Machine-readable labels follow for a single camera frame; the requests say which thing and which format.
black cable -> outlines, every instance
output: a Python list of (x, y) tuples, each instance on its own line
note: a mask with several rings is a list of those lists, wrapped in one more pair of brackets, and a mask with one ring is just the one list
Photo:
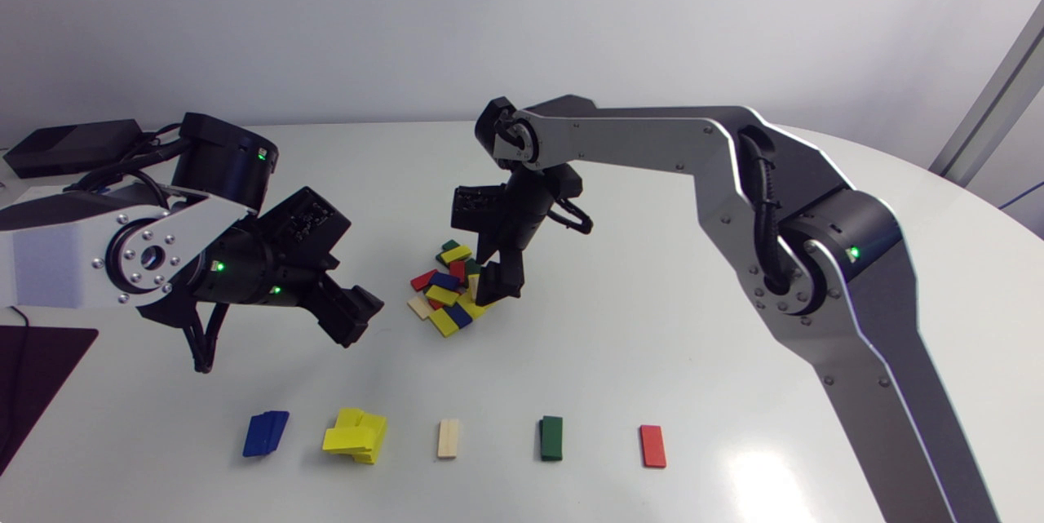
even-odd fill
[(1025, 191), (1022, 191), (1021, 193), (1019, 193), (1019, 195), (1015, 196), (1014, 199), (1007, 200), (1006, 204), (1002, 204), (1002, 206), (999, 207), (999, 210), (1003, 210), (1003, 208), (1006, 208), (1007, 206), (1011, 206), (1011, 204), (1015, 204), (1016, 200), (1021, 199), (1022, 196), (1028, 195), (1029, 192), (1036, 191), (1036, 189), (1040, 189), (1041, 186), (1044, 186), (1044, 181), (1038, 182), (1037, 185), (1033, 185), (1033, 186), (1030, 186), (1029, 189), (1025, 189)]
[(137, 177), (138, 181), (141, 181), (142, 185), (145, 185), (148, 188), (148, 191), (152, 192), (152, 196), (156, 196), (157, 205), (161, 208), (165, 208), (167, 211), (170, 211), (170, 206), (167, 204), (166, 193), (163, 192), (160, 185), (157, 185), (156, 181), (152, 181), (152, 176), (142, 172), (142, 170), (127, 170), (126, 174), (127, 176), (134, 176)]
[(175, 158), (175, 156), (183, 154), (190, 147), (192, 147), (192, 140), (184, 139), (183, 137), (183, 139), (171, 141), (171, 143), (158, 147), (156, 151), (149, 152), (149, 154), (138, 156), (137, 159), (91, 170), (91, 172), (86, 173), (78, 182), (66, 186), (65, 191), (85, 191), (85, 186), (97, 186), (100, 185), (100, 182), (117, 173), (127, 173), (129, 170), (141, 170), (143, 167), (158, 165), (158, 163), (163, 163), (166, 160)]
[(18, 355), (16, 355), (15, 361), (13, 362), (13, 364), (15, 364), (15, 372), (10, 378), (10, 403), (7, 406), (8, 427), (6, 433), (4, 434), (3, 443), (0, 443), (0, 450), (7, 447), (7, 443), (10, 441), (11, 430), (15, 429), (15, 400), (16, 397), (18, 397), (18, 386), (21, 384), (22, 380), (22, 364), (25, 360), (25, 349), (29, 341), (29, 329), (32, 327), (29, 323), (29, 318), (25, 315), (25, 312), (22, 312), (15, 306), (9, 308), (11, 311), (18, 312), (19, 315), (22, 315), (22, 319), (25, 322), (25, 327), (22, 333), (22, 343), (19, 344)]

wooden natural block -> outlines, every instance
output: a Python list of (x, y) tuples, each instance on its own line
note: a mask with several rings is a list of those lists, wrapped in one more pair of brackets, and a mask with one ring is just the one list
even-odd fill
[(417, 312), (418, 317), (420, 317), (422, 322), (423, 319), (427, 319), (428, 315), (431, 315), (432, 312), (435, 312), (435, 310), (428, 304), (427, 296), (413, 296), (413, 299), (409, 300), (406, 305), (409, 305), (409, 308), (412, 308), (413, 312)]
[(459, 434), (460, 420), (444, 419), (438, 422), (438, 450), (435, 455), (441, 459), (455, 458)]

pile of blocks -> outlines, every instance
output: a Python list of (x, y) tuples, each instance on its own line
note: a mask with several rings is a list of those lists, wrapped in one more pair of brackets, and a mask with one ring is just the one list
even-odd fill
[(346, 407), (337, 412), (333, 429), (323, 437), (323, 451), (349, 454), (359, 463), (377, 463), (387, 423), (387, 418)]
[(423, 293), (413, 296), (408, 305), (421, 319), (431, 319), (443, 337), (450, 337), (485, 314), (492, 305), (475, 305), (482, 266), (472, 258), (470, 247), (450, 240), (435, 259), (449, 272), (429, 270), (410, 281), (414, 291)]

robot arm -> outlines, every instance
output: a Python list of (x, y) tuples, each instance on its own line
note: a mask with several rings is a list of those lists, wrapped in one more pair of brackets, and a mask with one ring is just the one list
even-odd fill
[[(384, 304), (327, 274), (349, 219), (307, 186), (258, 217), (275, 144), (201, 114), (186, 114), (180, 134), (61, 195), (0, 211), (0, 305), (136, 307), (183, 330), (200, 373), (213, 365), (230, 305), (306, 308), (338, 344), (358, 340)], [(172, 186), (139, 172), (174, 156)], [(123, 173), (145, 184), (95, 192)], [(206, 330), (199, 301), (215, 304)]]
[(452, 225), (478, 232), (480, 262), (500, 252), (481, 305), (519, 296), (522, 251), (553, 204), (590, 230), (568, 200), (583, 189), (570, 160), (691, 174), (701, 227), (773, 336), (815, 370), (884, 519), (998, 520), (918, 334), (899, 224), (816, 147), (742, 106), (598, 110), (578, 96), (495, 99), (475, 136), (512, 172), (454, 196)]

table surface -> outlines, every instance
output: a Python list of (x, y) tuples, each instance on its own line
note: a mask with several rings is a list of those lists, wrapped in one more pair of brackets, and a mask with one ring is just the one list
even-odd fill
[[(471, 122), (255, 132), (282, 151), (267, 206), (309, 185), (340, 208), (354, 225), (334, 278), (384, 311), (346, 351), (306, 311), (233, 308), (197, 375), (182, 334), (130, 308), (26, 308), (101, 334), (0, 477), (0, 521), (881, 520), (811, 367), (702, 234), (690, 177), (577, 163), (594, 233), (545, 224), (522, 299), (443, 339), (407, 281), (443, 241), (474, 246), (449, 227), (455, 186), (505, 180)], [(922, 334), (997, 508), (1044, 520), (1044, 244), (919, 167), (794, 133), (898, 214)], [(387, 415), (376, 466), (321, 451), (346, 406)], [(243, 458), (265, 410), (290, 411), (279, 450)], [(562, 462), (539, 459), (544, 414), (565, 418)], [(454, 461), (435, 459), (444, 418), (461, 423)], [(642, 424), (663, 426), (666, 470), (642, 468)]]

